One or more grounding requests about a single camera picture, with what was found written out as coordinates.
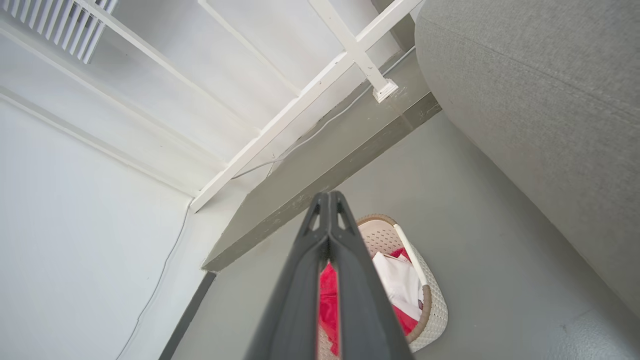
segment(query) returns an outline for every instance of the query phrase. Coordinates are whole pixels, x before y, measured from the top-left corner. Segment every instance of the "white railing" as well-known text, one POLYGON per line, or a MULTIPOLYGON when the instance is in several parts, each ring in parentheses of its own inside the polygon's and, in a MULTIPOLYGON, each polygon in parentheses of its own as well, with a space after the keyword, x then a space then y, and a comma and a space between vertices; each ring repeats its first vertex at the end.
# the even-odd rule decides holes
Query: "white railing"
MULTIPOLYGON (((155 119, 148 113, 145 113, 135 104, 130 103, 121 95, 112 89, 101 85, 98 81, 92 79, 81 69, 67 60, 60 58, 54 54, 46 46, 34 41, 31 36, 22 29, 14 27, 14 25, 5 21, 0 22, 0 33, 13 40, 23 48, 37 55, 47 63, 51 64, 62 73, 66 74, 73 80, 85 86, 91 92, 101 96, 112 105, 120 108, 129 114, 132 119, 140 121, 142 124, 153 130, 160 136, 178 145, 179 147, 189 151, 195 158, 214 168, 222 168, 213 179, 209 181, 202 189, 189 189, 187 186, 166 176, 143 163, 131 159, 126 154, 118 152, 108 144, 96 139, 95 137, 81 131, 73 125, 57 118, 55 115, 48 113, 39 106, 20 98, 8 89, 0 89, 1 97, 9 103, 29 112, 39 119, 56 126, 57 128, 69 133, 70 135, 88 143, 91 146, 100 149, 106 154, 116 158, 127 165, 138 169, 139 171, 157 179, 181 192, 193 196, 195 199, 191 203, 192 211, 198 211, 204 204, 220 191, 231 178, 242 170, 249 161, 251 161, 258 153, 267 146, 280 132, 282 132, 304 109, 311 105, 331 84, 336 82, 354 63, 358 65, 360 70, 365 74, 367 80, 373 86, 373 96, 378 102, 383 101, 393 91, 397 89, 397 85, 391 80, 385 79, 377 67, 373 64, 366 51, 372 47, 385 33, 396 25, 404 16, 406 16, 420 0, 395 0, 387 9, 380 13, 369 25, 367 25, 359 34, 354 35, 340 18, 339 14, 333 8, 329 0, 309 0, 311 6, 318 13, 320 18, 335 34, 344 51, 338 54, 307 86, 302 89, 296 88, 284 74, 276 68, 255 46, 253 46, 245 37, 236 31, 216 10, 207 2, 207 0, 198 0, 198 3, 215 21, 220 23, 231 35, 235 37, 256 59, 264 64, 293 94, 296 95, 289 104, 287 104, 267 125, 262 129, 251 126, 245 119, 234 111, 230 106, 217 98, 199 85, 194 79, 184 75, 171 61, 144 41, 140 36, 135 34, 131 29, 127 28, 114 18, 102 6, 104 2, 95 4, 95 1, 74 0, 76 4, 81 6, 92 17, 100 21, 100 26, 108 26, 120 36, 137 47, 140 51, 154 60, 158 65, 162 66, 171 75, 179 81, 193 89, 196 93, 204 96, 226 116, 225 120, 231 123, 238 131, 254 134, 254 138, 248 142, 228 163, 225 163, 217 156, 211 154, 195 142, 181 135, 178 131, 172 129, 164 122, 155 119)), ((8 7, 8 0, 5 0, 5 11, 8 7)))

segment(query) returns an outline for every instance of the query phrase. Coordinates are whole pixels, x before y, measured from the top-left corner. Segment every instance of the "white cloth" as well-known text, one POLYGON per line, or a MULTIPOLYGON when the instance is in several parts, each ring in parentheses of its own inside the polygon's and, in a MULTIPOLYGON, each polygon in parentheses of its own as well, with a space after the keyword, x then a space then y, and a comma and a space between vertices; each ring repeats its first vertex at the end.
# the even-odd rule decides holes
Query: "white cloth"
POLYGON ((410 318, 420 320, 422 310, 418 300, 422 298, 422 292, 413 265, 381 252, 377 252, 372 260, 391 304, 410 318))

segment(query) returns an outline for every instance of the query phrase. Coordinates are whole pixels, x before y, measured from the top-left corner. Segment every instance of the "clothing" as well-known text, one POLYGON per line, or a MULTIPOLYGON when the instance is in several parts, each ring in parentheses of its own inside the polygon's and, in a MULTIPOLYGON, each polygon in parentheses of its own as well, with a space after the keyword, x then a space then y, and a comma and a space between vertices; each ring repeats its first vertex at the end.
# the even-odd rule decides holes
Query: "clothing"
POLYGON ((372 261, 391 304, 412 319, 420 320, 422 311, 418 300, 422 298, 422 292, 413 265, 381 252, 377 252, 372 261))
MULTIPOLYGON (((396 256, 405 256, 408 259, 408 255, 404 248, 400 249, 396 256)), ((413 328, 418 324, 418 319, 414 319, 411 316, 404 313, 392 302, 392 307, 402 327, 404 335, 408 335, 413 328)), ((322 329, 327 334, 329 341, 331 341, 331 352, 334 355, 339 353, 339 336, 338 336, 338 279, 337 274, 331 264, 328 264, 320 275, 320 301, 318 306, 318 322, 322 329)))

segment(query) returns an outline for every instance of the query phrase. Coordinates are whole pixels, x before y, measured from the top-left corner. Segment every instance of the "gray floor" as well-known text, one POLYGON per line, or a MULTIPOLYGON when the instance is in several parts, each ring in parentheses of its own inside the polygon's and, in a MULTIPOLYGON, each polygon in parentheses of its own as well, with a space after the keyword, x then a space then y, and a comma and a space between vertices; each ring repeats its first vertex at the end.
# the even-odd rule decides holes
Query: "gray floor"
MULTIPOLYGON (((396 219, 449 307, 422 359, 640 359, 640 321, 505 175, 439 113, 339 190, 396 219)), ((174 359, 242 359, 301 216, 213 282, 174 359)))

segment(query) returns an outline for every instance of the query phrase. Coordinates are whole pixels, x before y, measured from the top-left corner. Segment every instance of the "basket handle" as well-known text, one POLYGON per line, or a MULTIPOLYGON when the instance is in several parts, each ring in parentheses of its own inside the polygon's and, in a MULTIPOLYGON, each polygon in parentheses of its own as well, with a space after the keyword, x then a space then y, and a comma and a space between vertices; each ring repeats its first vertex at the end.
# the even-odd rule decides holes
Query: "basket handle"
POLYGON ((406 238, 406 235, 404 234, 404 231, 402 231, 402 227, 400 227, 400 225, 398 225, 397 223, 394 224, 394 229, 396 230, 398 237, 400 238, 400 241, 402 241, 402 244, 404 245, 404 249, 406 250, 406 253, 409 255, 409 260, 411 260, 411 264, 415 268, 415 271, 418 273, 418 279, 420 279, 420 284, 422 286, 428 285, 427 276, 424 275, 424 271, 422 271, 422 268, 420 267, 420 261, 418 260, 418 257, 415 255, 415 248, 409 242, 409 239, 406 238))

